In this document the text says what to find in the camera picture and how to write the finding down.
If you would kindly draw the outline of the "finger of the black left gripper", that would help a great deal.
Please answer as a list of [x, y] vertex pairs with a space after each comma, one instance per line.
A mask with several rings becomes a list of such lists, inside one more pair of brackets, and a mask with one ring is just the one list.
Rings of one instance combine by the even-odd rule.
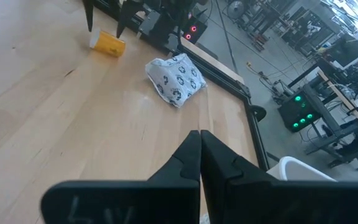
[[84, 9], [85, 9], [85, 16], [86, 16], [88, 31], [92, 32], [94, 0], [82, 0], [82, 3], [84, 6]]
[[127, 24], [132, 17], [139, 11], [143, 10], [144, 0], [125, 0], [122, 3], [121, 13], [118, 20], [116, 37], [120, 38]]

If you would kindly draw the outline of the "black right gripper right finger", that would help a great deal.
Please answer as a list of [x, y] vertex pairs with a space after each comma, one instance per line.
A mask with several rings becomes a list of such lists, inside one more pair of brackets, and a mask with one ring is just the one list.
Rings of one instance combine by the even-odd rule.
[[358, 182], [278, 180], [201, 131], [211, 224], [358, 224]]

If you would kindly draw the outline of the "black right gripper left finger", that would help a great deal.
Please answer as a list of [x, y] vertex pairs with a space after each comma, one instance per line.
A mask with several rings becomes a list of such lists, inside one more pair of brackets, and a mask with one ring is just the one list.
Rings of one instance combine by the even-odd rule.
[[199, 224], [201, 135], [190, 131], [147, 180], [69, 180], [40, 200], [45, 224]]

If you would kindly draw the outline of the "orange pill bottle white cap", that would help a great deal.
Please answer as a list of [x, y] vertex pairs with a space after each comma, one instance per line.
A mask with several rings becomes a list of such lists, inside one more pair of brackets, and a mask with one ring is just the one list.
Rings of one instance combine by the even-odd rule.
[[123, 55], [126, 43], [110, 33], [99, 28], [91, 32], [89, 47], [114, 57]]

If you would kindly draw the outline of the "white pouch with dark print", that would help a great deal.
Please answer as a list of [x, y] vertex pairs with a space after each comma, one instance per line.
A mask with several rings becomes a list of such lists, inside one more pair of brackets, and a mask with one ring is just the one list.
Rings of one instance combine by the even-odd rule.
[[202, 73], [187, 54], [168, 60], [155, 58], [145, 65], [145, 72], [161, 98], [180, 108], [197, 91], [207, 87]]

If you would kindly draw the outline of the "white perforated plastic bin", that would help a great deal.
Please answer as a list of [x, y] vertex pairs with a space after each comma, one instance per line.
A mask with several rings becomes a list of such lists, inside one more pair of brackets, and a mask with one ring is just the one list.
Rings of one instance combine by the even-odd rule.
[[301, 180], [301, 181], [331, 181], [336, 180], [314, 167], [295, 159], [294, 157], [282, 157], [278, 164], [267, 171], [268, 174], [278, 180]]

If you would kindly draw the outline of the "black round clamp knob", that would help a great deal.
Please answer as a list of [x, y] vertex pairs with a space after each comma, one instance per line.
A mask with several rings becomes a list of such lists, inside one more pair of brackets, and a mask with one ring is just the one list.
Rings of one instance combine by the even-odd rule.
[[250, 110], [258, 122], [262, 121], [267, 115], [265, 108], [258, 105], [250, 105]]

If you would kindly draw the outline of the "black box with green lights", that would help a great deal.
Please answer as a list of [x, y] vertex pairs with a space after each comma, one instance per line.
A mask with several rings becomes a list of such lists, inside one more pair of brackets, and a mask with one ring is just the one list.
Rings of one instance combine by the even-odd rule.
[[285, 127], [292, 133], [301, 131], [321, 118], [309, 94], [301, 91], [285, 100], [278, 108]]

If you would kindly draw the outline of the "grey floor fan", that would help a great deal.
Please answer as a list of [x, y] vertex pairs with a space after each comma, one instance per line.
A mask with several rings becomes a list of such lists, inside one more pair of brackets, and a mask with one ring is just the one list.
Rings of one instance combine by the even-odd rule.
[[245, 12], [245, 4], [241, 0], [233, 0], [227, 7], [227, 15], [230, 19], [238, 19]]

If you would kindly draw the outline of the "wooden-top workbench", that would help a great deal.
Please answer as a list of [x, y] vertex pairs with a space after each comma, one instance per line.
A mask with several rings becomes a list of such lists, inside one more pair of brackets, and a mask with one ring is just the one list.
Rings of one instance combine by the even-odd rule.
[[[330, 144], [338, 142], [342, 138], [358, 131], [358, 107], [353, 103], [350, 98], [348, 98], [344, 94], [342, 90], [337, 87], [336, 83], [333, 83], [333, 80], [331, 79], [332, 75], [338, 73], [339, 70], [334, 67], [332, 63], [327, 62], [325, 60], [319, 60], [309, 69], [303, 72], [300, 76], [294, 79], [290, 84], [288, 84], [288, 87], [291, 88], [315, 69], [318, 69], [318, 76], [313, 81], [304, 84], [302, 90], [305, 94], [310, 95], [312, 97], [312, 105], [314, 105], [316, 109], [320, 112], [321, 118], [328, 125], [328, 128], [331, 129], [333, 135], [326, 138], [323, 138], [321, 135], [318, 135], [318, 138], [321, 141], [319, 142], [319, 144], [316, 145], [315, 149], [307, 152], [307, 154], [312, 154], [318, 150], [326, 151], [328, 154], [332, 155], [335, 158], [334, 161], [328, 164], [330, 168], [339, 166], [341, 164], [350, 163], [354, 159], [358, 160], [358, 150], [352, 154], [346, 154], [344, 156], [342, 154], [338, 154], [335, 150], [328, 148]], [[328, 85], [328, 88], [332, 89], [333, 91], [333, 93], [329, 97], [325, 98], [323, 101], [318, 101], [313, 92], [313, 87], [317, 85], [317, 83], [326, 83]], [[329, 103], [335, 98], [339, 98], [341, 103], [343, 103], [349, 109], [349, 111], [347, 112], [348, 115], [353, 115], [357, 119], [357, 121], [355, 121], [346, 128], [341, 128], [340, 125], [333, 118], [333, 116], [329, 113], [328, 109], [325, 108], [325, 104]]]

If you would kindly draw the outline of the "black monitor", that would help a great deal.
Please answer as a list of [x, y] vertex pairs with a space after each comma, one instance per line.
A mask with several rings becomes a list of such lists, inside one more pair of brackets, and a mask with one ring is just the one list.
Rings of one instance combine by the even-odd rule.
[[344, 34], [324, 53], [328, 62], [341, 70], [345, 70], [358, 59], [358, 40], [349, 34]]

